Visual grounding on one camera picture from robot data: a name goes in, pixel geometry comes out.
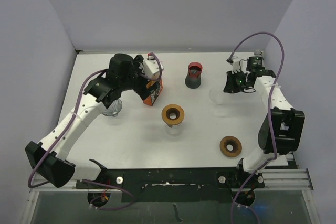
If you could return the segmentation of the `orange coffee filter box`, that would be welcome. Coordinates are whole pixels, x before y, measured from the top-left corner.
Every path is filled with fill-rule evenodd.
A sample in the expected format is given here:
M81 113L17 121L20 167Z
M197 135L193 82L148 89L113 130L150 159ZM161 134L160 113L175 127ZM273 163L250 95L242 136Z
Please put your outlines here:
M151 94L143 100L143 104L148 105L148 106L153 106L156 100L158 99L160 93L163 90L163 82L162 79L160 81L154 82L154 81L149 81L146 85L147 88L155 88L151 92Z

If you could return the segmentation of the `clear ribbed glass dripper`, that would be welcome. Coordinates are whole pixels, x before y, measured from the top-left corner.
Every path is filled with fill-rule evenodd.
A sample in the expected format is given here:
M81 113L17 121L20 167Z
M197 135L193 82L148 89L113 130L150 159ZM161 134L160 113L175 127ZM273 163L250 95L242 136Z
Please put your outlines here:
M211 88L209 98L216 105L224 105L230 102L230 94L225 93L223 87Z

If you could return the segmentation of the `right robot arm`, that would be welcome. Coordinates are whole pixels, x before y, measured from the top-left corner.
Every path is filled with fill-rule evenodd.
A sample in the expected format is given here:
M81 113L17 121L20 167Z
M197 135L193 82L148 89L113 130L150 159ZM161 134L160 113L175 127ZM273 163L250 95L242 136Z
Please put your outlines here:
M242 69L244 61L247 63L246 70ZM258 132L258 147L241 160L241 169L234 173L234 182L245 187L251 183L252 173L260 173L269 163L298 149L305 114L287 101L276 74L264 67L261 56L244 60L233 55L227 62L232 69L226 73L223 91L229 94L255 91L267 110Z

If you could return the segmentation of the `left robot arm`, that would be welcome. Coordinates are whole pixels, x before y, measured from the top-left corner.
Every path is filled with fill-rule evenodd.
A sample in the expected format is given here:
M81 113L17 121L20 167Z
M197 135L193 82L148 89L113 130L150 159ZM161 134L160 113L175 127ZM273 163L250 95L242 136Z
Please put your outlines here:
M117 53L106 69L90 74L83 81L74 108L39 142L25 147L32 173L30 189L47 183L59 188L74 176L76 165L67 160L69 152L89 125L125 91L134 91L146 100L160 86L163 66L155 53L132 57Z

